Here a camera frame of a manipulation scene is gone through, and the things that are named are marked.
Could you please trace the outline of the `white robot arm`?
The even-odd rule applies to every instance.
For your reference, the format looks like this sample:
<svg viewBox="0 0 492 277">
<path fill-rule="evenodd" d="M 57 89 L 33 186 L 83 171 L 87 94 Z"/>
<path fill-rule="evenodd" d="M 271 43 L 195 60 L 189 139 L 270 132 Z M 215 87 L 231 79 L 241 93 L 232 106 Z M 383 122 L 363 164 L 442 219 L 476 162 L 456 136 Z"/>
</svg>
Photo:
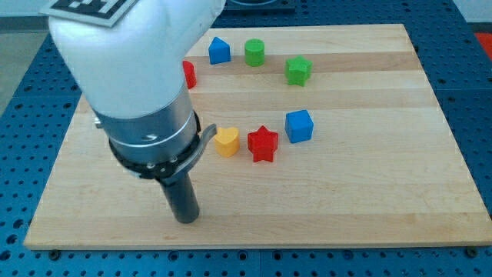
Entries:
<svg viewBox="0 0 492 277">
<path fill-rule="evenodd" d="M 50 1 L 52 39 L 114 154 L 146 179 L 171 175 L 198 125 L 183 59 L 224 0 Z"/>
</svg>

